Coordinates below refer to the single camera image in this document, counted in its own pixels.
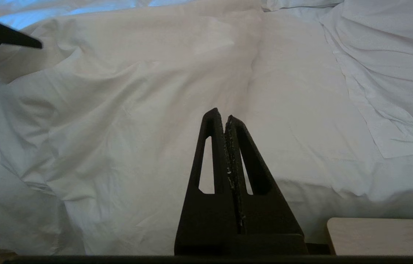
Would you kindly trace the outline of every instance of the pillow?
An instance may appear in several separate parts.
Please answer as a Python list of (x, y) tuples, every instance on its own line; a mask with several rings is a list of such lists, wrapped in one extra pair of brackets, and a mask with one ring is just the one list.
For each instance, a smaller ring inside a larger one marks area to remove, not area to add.
[(321, 23), (382, 156), (413, 154), (413, 1), (346, 0)]
[(262, 8), (267, 11), (276, 11), (282, 8), (295, 7), (334, 7), (344, 0), (261, 0)]
[(202, 116), (241, 116), (260, 3), (63, 16), (0, 47), (1, 162), (64, 201), (87, 254), (173, 254)]

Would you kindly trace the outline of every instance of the white bed sheet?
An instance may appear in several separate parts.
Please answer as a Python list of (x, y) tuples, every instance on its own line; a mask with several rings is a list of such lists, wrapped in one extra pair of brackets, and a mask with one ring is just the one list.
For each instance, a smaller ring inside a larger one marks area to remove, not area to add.
[(413, 154), (413, 1), (352, 1), (320, 22), (385, 158)]
[(413, 219), (413, 155), (381, 156), (316, 21), (322, 12), (265, 15), (244, 120), (308, 242), (325, 242), (330, 217)]
[(30, 189), (0, 164), (0, 253), (84, 254), (63, 202)]

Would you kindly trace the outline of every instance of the wrinkled white fabric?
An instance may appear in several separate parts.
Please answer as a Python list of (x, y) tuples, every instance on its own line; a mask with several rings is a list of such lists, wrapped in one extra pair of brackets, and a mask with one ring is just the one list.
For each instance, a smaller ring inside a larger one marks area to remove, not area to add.
[(344, 0), (261, 0), (262, 7), (267, 11), (276, 11), (282, 8), (297, 7), (334, 7)]
[(319, 22), (320, 19), (332, 10), (333, 7), (297, 7), (286, 9), (286, 13), (292, 14), (303, 22)]
[(63, 202), (30, 189), (0, 164), (0, 253), (84, 254)]
[(331, 217), (413, 219), (413, 155), (381, 156), (320, 23), (289, 13), (265, 14), (243, 121), (306, 241)]
[(383, 157), (413, 154), (413, 1), (354, 1), (322, 20)]
[(243, 112), (261, 15), (200, 0), (27, 27), (43, 50), (0, 47), (1, 162), (64, 201), (87, 254), (171, 254), (201, 118)]

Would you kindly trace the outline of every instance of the white pillowcase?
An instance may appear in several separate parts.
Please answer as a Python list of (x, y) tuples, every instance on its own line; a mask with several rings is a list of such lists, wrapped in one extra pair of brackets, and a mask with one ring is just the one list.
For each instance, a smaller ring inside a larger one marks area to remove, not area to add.
[(260, 3), (58, 17), (0, 47), (1, 161), (64, 201), (87, 254), (172, 254), (202, 116), (240, 116)]
[(413, 1), (346, 0), (321, 22), (382, 156), (413, 154)]

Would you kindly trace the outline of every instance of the wooden nightstand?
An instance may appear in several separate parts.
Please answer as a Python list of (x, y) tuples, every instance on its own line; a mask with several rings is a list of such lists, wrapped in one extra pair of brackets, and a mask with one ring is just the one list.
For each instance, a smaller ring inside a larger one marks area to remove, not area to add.
[(327, 229), (339, 256), (413, 256), (413, 220), (332, 218)]

